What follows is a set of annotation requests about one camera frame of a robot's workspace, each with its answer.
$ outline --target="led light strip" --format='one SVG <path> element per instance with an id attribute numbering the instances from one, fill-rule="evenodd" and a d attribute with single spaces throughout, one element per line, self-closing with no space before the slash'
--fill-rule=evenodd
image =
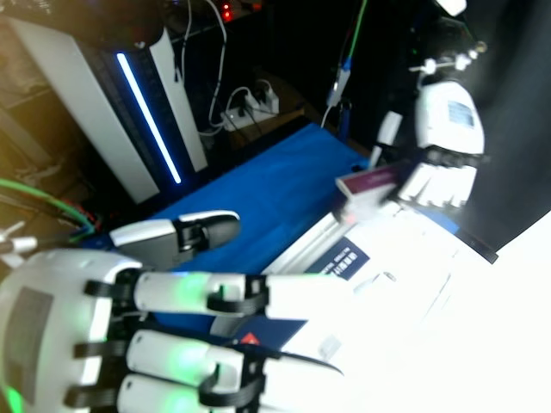
<path id="1" fill-rule="evenodd" d="M 172 158 L 170 157 L 170 153 L 168 149 L 166 149 L 166 145 L 164 144 L 163 138 L 161 137 L 161 133 L 158 131 L 157 125 L 155 124 L 155 120 L 153 120 L 152 114 L 149 111 L 149 108 L 147 107 L 147 103 L 145 103 L 144 96 L 141 94 L 141 90 L 139 89 L 138 83 L 136 82 L 136 78 L 134 77 L 134 74 L 130 69 L 130 65 L 128 64 L 127 57 L 123 53 L 117 53 L 117 59 L 119 60 L 119 65 L 121 65 L 122 71 L 124 72 L 124 76 L 127 78 L 128 84 L 130 85 L 130 88 L 134 93 L 134 96 L 136 98 L 136 101 L 138 102 L 139 108 L 141 109 L 141 112 L 144 114 L 145 121 L 147 122 L 147 125 L 152 131 L 153 137 L 157 142 L 158 149 L 160 149 L 161 153 L 163 154 L 164 161 L 169 167 L 170 173 L 174 178 L 174 182 L 182 183 L 182 178 L 180 177 L 180 174 L 178 174 L 178 171 L 176 170 L 176 166 L 174 165 L 174 162 L 172 162 Z"/>

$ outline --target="power strip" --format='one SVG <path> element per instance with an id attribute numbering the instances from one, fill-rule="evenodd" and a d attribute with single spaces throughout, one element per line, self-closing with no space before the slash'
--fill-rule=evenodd
<path id="1" fill-rule="evenodd" d="M 279 98 L 273 92 L 267 96 L 265 103 L 256 101 L 247 103 L 249 110 L 245 110 L 243 116 L 239 114 L 240 108 L 230 109 L 225 114 L 221 114 L 224 120 L 224 129 L 233 132 L 275 118 L 279 114 Z"/>

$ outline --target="red triangle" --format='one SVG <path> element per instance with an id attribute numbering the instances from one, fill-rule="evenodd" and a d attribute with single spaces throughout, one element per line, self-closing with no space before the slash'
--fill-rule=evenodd
<path id="1" fill-rule="evenodd" d="M 254 344 L 255 346 L 258 346 L 260 345 L 260 342 L 254 334 L 249 333 L 241 339 L 241 344 Z"/>

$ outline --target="blue tablecloth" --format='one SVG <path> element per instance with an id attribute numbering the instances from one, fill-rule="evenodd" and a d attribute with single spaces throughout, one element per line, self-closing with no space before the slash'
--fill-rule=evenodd
<path id="1" fill-rule="evenodd" d="M 335 179 L 365 158 L 326 130 L 309 125 L 250 162 L 152 217 L 226 209 L 241 217 L 241 233 L 178 270 L 260 274 L 327 214 L 338 193 Z M 212 318 L 158 314 L 170 327 L 208 331 Z"/>

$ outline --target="green cable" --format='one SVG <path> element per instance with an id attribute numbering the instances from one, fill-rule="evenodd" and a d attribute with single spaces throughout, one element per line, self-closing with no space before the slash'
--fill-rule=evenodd
<path id="1" fill-rule="evenodd" d="M 365 9 L 368 6 L 368 0 L 363 0 L 362 8 L 360 9 L 360 14 L 358 15 L 358 22 L 356 24 L 356 30 L 354 32 L 354 38 L 352 39 L 352 46 L 350 46 L 350 53 L 348 53 L 349 59 L 352 59 L 354 51 L 356 50 L 356 43 L 358 42 L 358 37 L 360 35 L 360 28 L 362 28 L 363 15 Z"/>
<path id="2" fill-rule="evenodd" d="M 64 213 L 67 213 L 77 221 L 81 222 L 83 226 L 87 227 L 87 231 L 85 234 L 80 235 L 78 237 L 72 238 L 72 242 L 79 241 L 80 239 L 93 234 L 96 229 L 94 226 L 90 223 L 88 218 L 86 218 L 82 213 L 80 213 L 77 209 L 73 208 L 72 206 L 65 204 L 63 201 L 58 200 L 54 197 L 52 197 L 50 194 L 47 194 L 46 192 L 42 192 L 39 189 L 29 187 L 27 185 L 24 185 L 19 182 L 10 181 L 9 179 L 3 179 L 0 178 L 0 187 L 13 189 L 14 191 L 22 192 L 24 194 L 29 194 L 32 196 L 35 196 L 36 198 L 40 198 L 41 200 L 44 200 L 50 205 L 53 205 L 57 207 L 59 210 L 63 211 Z"/>

